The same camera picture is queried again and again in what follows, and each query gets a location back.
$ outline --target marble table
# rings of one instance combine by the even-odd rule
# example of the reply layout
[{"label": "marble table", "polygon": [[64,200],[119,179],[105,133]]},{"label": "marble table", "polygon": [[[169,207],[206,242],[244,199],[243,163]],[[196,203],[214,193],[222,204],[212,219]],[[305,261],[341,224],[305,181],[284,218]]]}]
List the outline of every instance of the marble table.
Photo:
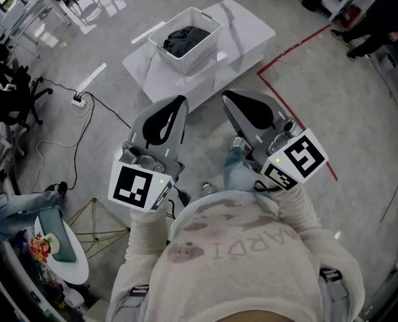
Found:
[{"label": "marble table", "polygon": [[263,59],[275,32],[233,0],[203,10],[223,24],[215,51],[182,75],[164,62],[149,42],[123,60],[144,93],[156,102],[184,95],[190,112]]}]

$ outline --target white cable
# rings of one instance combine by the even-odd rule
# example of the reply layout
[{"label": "white cable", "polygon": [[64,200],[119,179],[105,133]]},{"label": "white cable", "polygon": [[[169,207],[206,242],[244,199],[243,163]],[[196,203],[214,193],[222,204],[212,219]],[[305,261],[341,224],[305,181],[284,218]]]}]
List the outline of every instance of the white cable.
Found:
[{"label": "white cable", "polygon": [[43,160],[43,163],[42,163],[40,169],[39,169],[38,172],[37,172],[37,179],[36,179],[36,181],[34,182],[34,185],[31,187],[31,189],[29,190],[28,193],[31,193],[32,190],[34,189],[34,187],[37,185],[38,178],[40,177],[41,169],[43,169],[44,165],[46,164],[46,159],[44,158],[44,156],[42,156],[42,154],[41,154],[40,151],[38,150],[38,146],[39,146],[41,143],[51,143],[51,144],[58,144],[59,146],[62,146],[62,147],[65,147],[65,148],[72,148],[72,147],[74,147],[74,146],[80,141],[80,138],[81,138],[81,136],[82,136],[82,134],[83,134],[83,131],[84,131],[84,126],[86,125],[86,122],[87,122],[87,120],[88,120],[88,118],[89,118],[89,112],[90,112],[90,105],[89,105],[89,102],[88,102],[86,99],[85,99],[85,101],[86,101],[86,105],[87,105],[87,111],[86,111],[85,113],[83,113],[82,115],[78,115],[77,113],[75,113],[74,108],[73,108],[73,105],[71,104],[72,112],[74,112],[74,114],[75,114],[77,117],[83,117],[84,115],[87,114],[86,118],[85,118],[84,121],[83,121],[83,125],[82,125],[82,127],[81,127],[80,135],[78,135],[78,139],[77,139],[73,144],[71,144],[70,146],[67,146],[66,144],[62,144],[62,143],[59,143],[59,142],[56,142],[56,141],[48,141],[48,140],[41,140],[41,141],[39,141],[39,142],[37,143],[37,145],[36,145],[37,154],[38,154],[38,155],[40,156],[40,158]]}]

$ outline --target white sweatshirt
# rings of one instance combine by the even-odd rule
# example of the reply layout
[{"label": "white sweatshirt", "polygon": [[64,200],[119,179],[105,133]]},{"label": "white sweatshirt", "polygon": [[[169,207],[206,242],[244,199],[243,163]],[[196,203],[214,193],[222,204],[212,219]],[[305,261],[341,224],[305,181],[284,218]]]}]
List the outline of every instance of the white sweatshirt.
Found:
[{"label": "white sweatshirt", "polygon": [[250,310],[323,321],[323,266],[342,273],[354,320],[364,303],[356,260],[321,228],[303,187],[272,199],[279,209],[241,191],[204,197],[177,216],[168,247],[164,215],[132,213],[107,321],[213,322]]}]

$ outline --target desk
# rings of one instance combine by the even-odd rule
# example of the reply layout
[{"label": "desk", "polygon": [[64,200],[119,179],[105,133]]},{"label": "desk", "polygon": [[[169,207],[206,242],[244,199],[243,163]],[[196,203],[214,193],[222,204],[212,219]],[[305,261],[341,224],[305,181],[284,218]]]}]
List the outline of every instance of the desk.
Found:
[{"label": "desk", "polygon": [[233,0],[224,0],[203,10],[223,24],[217,49],[188,74],[182,75],[164,62],[149,42],[123,61],[153,103],[183,95],[189,111],[195,110],[224,86],[235,80],[263,54],[275,32]]},{"label": "desk", "polygon": [[[23,10],[23,15],[21,18],[17,21],[17,23],[7,32],[6,37],[9,38],[11,41],[13,41],[16,44],[19,44],[22,48],[25,48],[23,44],[19,43],[20,37],[23,35],[23,33],[26,31],[26,29],[34,22],[34,20],[40,15],[40,13],[47,7],[47,5],[42,6],[42,2],[45,1],[47,5],[52,6],[52,9],[56,12],[56,14],[59,15],[59,17],[67,24],[71,25],[70,19],[66,16],[66,12],[60,7],[60,5],[57,3],[56,0],[31,0],[25,5],[25,9]],[[21,25],[25,22],[25,20],[33,13],[36,12],[36,15],[34,18],[32,18],[27,25],[16,35],[16,37],[13,37],[13,34],[21,27]],[[31,39],[27,34],[25,36],[31,40],[32,42],[36,43],[33,39]],[[33,55],[40,57],[37,53],[25,48],[27,51],[31,52]]]},{"label": "desk", "polygon": [[[61,279],[66,282],[70,282],[71,284],[83,284],[87,278],[89,277],[89,265],[87,262],[86,254],[84,253],[83,247],[81,246],[80,241],[68,226],[65,221],[64,223],[66,235],[70,240],[71,247],[76,254],[77,260],[75,262],[60,262],[56,261],[53,258],[53,255],[49,255],[47,258],[47,265],[50,270],[52,270],[55,274],[57,274]],[[41,233],[44,237],[43,231],[41,229],[40,220],[38,217],[34,223],[34,233],[37,235]]]}]

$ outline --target human hand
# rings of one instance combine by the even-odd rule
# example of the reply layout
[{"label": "human hand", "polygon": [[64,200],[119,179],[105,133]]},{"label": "human hand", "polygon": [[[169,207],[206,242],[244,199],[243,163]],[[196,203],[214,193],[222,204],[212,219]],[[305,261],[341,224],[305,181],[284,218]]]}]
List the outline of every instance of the human hand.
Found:
[{"label": "human hand", "polygon": [[390,39],[392,42],[395,42],[396,40],[398,40],[397,32],[390,32],[390,33],[388,34],[388,36],[389,36],[389,39]]}]

